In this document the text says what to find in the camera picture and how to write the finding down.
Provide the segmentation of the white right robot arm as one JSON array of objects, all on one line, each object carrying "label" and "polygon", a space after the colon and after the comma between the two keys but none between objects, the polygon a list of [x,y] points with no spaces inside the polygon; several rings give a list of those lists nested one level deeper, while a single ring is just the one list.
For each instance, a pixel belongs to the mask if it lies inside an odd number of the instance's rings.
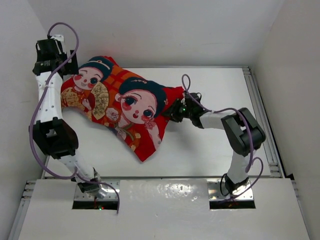
[{"label": "white right robot arm", "polygon": [[176,99],[169,111],[173,122],[184,118],[199,129],[223,130],[233,151],[230,167],[224,174],[224,186],[228,195],[247,184],[249,171],[254,163],[254,154],[264,141],[266,134],[253,114],[246,107],[209,110],[200,103],[198,93],[187,94]]}]

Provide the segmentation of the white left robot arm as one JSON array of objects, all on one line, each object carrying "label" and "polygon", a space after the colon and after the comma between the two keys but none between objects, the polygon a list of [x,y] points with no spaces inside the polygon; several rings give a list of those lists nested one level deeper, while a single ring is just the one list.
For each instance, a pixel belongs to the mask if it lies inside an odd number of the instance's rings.
[{"label": "white left robot arm", "polygon": [[162,143],[170,120],[164,113],[183,98],[183,88],[161,85],[120,67],[111,57],[95,56],[78,66],[67,58],[64,37],[52,35],[36,45],[33,68],[40,106],[32,138],[41,151],[67,165],[84,193],[96,194],[99,175],[79,159],[75,131],[62,110],[74,108],[109,128],[144,162]]}]

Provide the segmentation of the red pink patterned pillowcase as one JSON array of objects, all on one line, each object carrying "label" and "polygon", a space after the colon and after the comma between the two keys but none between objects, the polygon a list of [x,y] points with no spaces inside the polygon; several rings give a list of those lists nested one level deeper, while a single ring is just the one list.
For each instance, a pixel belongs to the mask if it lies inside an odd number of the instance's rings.
[{"label": "red pink patterned pillowcase", "polygon": [[92,57],[61,87],[62,108],[78,109],[112,130],[141,162],[162,143],[170,120],[163,113],[183,97],[181,86],[147,80],[109,56]]}]

